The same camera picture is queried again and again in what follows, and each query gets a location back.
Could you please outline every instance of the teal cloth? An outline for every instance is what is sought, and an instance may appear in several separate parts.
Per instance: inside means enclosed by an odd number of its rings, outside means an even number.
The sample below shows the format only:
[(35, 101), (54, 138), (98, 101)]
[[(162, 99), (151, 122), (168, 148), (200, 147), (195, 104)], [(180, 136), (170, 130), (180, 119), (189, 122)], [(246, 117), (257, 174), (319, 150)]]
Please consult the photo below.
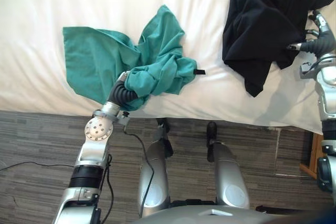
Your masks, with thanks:
[(179, 94), (197, 68), (195, 60), (182, 57), (183, 35), (166, 6), (146, 25), (137, 46), (117, 31), (64, 27), (67, 81), (77, 94), (104, 104), (119, 75), (130, 70), (125, 87), (139, 98), (123, 108), (128, 111), (137, 110), (150, 94)]

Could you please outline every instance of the gray carpet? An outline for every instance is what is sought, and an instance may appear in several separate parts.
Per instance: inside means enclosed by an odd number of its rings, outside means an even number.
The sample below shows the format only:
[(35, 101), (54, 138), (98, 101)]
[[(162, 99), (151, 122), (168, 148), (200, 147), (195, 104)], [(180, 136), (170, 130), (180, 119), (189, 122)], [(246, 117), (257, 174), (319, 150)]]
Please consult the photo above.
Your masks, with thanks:
[[(89, 118), (0, 112), (0, 168), (23, 161), (73, 165), (84, 142)], [(172, 200), (214, 200), (213, 164), (206, 160), (208, 121), (169, 119), (169, 138), (175, 151), (167, 161)], [(292, 209), (330, 206), (329, 194), (299, 170), (310, 155), (308, 132), (294, 127), (267, 128), (216, 122), (218, 138), (236, 155), (245, 179), (251, 208), (259, 205)], [(148, 146), (156, 129), (154, 119), (131, 119), (128, 132), (139, 134)], [(142, 149), (138, 141), (116, 126), (110, 140), (111, 181), (115, 201), (106, 223), (130, 223), (138, 217), (136, 198)], [(69, 183), (72, 168), (25, 164), (0, 172), (0, 223), (51, 223)], [(109, 191), (100, 200), (108, 209)]]

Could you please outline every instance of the black wheel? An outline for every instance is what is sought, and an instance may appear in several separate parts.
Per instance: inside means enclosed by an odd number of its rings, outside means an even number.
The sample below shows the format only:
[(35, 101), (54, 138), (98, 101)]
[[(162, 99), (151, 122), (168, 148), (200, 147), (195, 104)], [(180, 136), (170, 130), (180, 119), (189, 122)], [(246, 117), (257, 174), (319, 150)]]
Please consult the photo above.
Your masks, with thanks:
[(171, 157), (174, 154), (173, 147), (168, 139), (163, 140), (164, 156), (165, 158)]
[(157, 123), (158, 125), (162, 125), (163, 124), (163, 127), (166, 130), (166, 133), (168, 133), (170, 131), (170, 125), (168, 123), (167, 118), (157, 118), (156, 121), (158, 122)]
[(210, 140), (215, 140), (217, 138), (217, 124), (214, 122), (209, 122), (206, 127), (206, 147), (209, 148)]
[(208, 147), (208, 153), (206, 155), (206, 159), (208, 160), (208, 162), (213, 163), (215, 162), (215, 157), (214, 157), (214, 146), (210, 145)]

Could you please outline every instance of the mattress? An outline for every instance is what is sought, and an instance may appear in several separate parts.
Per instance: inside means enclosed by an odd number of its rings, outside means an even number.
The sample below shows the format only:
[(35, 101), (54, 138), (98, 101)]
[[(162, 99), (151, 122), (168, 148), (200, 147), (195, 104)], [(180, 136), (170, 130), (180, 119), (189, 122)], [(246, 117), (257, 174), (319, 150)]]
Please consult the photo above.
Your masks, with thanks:
[[(185, 31), (184, 56), (205, 76), (196, 76), (179, 95), (151, 96), (133, 117), (226, 120), (293, 125), (321, 133), (314, 80), (300, 80), (300, 53), (292, 66), (272, 65), (256, 98), (243, 78), (222, 61), (222, 33), (229, 0), (0, 0), (0, 110), (91, 115), (100, 104), (77, 95), (66, 81), (62, 28), (90, 26), (116, 30), (136, 44), (142, 29), (165, 4)], [(321, 10), (336, 32), (335, 1)], [(308, 28), (314, 28), (311, 21)]]

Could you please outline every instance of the wooden furniture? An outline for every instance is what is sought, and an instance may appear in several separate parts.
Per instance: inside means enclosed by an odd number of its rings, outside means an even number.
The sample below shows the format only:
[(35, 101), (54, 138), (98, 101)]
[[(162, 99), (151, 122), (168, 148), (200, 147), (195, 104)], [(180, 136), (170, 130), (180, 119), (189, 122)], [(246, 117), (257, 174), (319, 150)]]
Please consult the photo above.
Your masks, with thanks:
[(319, 157), (324, 157), (325, 154), (322, 152), (321, 142), (323, 140), (323, 135), (314, 133), (313, 141), (311, 145), (311, 154), (309, 166), (305, 164), (300, 164), (300, 169), (305, 173), (309, 174), (313, 178), (317, 178), (317, 160)]

